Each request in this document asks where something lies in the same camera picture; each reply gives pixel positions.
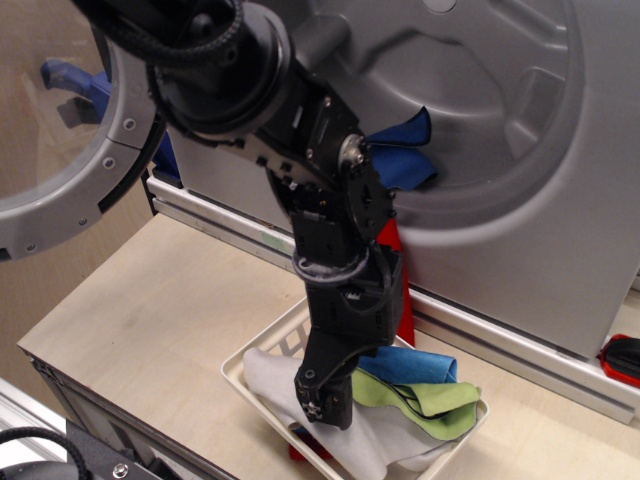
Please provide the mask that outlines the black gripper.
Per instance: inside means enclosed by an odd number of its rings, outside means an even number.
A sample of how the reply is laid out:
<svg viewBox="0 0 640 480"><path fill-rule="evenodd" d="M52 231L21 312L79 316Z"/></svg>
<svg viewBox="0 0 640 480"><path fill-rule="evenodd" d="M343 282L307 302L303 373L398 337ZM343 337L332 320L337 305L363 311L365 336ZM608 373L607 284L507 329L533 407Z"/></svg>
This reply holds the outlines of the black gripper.
<svg viewBox="0 0 640 480"><path fill-rule="evenodd" d="M353 419L352 381L359 356L390 345L402 315L393 298L391 267L369 265L349 282L307 288L311 334L295 377L296 397L310 423L347 430Z"/></svg>

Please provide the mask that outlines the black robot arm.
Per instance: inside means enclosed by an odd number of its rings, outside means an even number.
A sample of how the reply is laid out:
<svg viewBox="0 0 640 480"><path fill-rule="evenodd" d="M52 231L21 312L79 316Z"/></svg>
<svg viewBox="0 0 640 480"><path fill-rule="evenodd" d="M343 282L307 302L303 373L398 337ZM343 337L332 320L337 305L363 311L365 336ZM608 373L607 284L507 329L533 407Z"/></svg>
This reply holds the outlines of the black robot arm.
<svg viewBox="0 0 640 480"><path fill-rule="evenodd" d="M310 422L347 429L358 359L389 345L404 306L400 255L379 243L393 194L346 103L297 60L269 9L245 1L81 1L142 60L161 117L254 161L288 216L311 334L295 380Z"/></svg>

